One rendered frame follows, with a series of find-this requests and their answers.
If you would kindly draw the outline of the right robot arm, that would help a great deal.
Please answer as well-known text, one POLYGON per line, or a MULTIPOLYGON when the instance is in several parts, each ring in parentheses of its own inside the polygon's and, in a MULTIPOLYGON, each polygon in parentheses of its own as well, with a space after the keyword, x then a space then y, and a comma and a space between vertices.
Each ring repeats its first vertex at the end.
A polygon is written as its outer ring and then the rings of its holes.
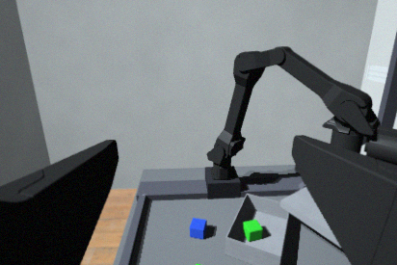
POLYGON ((366 156, 397 165, 397 129, 379 126, 381 123, 372 110, 371 96, 332 79, 290 47, 282 46, 262 52, 242 52, 236 56, 233 68, 235 88, 225 129, 214 148, 207 152, 208 160, 213 162, 213 180, 233 179, 231 157, 243 149, 246 140, 241 135, 241 128, 252 89, 265 67, 275 65, 318 94, 335 115, 323 124, 323 127, 332 129, 332 145, 360 153, 363 138, 367 137, 366 156))

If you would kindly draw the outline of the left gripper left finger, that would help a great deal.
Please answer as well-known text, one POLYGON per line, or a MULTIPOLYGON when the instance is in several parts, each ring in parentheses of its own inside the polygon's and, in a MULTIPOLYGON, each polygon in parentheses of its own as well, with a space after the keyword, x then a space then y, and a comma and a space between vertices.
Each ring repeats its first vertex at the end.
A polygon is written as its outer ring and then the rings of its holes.
POLYGON ((0 186, 0 265, 81 265, 118 162, 106 140, 0 186))

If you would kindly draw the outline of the blue block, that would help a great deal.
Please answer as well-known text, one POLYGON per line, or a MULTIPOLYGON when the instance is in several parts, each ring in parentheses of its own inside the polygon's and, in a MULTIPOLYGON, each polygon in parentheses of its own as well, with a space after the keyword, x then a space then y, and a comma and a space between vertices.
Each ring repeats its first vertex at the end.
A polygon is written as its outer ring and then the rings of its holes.
POLYGON ((190 225, 190 237, 204 239, 207 229, 207 221, 193 218, 190 225))

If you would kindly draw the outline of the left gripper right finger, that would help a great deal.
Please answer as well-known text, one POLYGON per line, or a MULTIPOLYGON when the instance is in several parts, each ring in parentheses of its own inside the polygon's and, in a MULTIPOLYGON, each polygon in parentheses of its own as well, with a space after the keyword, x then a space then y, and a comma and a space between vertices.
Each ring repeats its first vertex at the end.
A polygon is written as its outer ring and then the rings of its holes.
POLYGON ((351 265, 397 265, 397 165, 305 135, 292 157, 351 265))

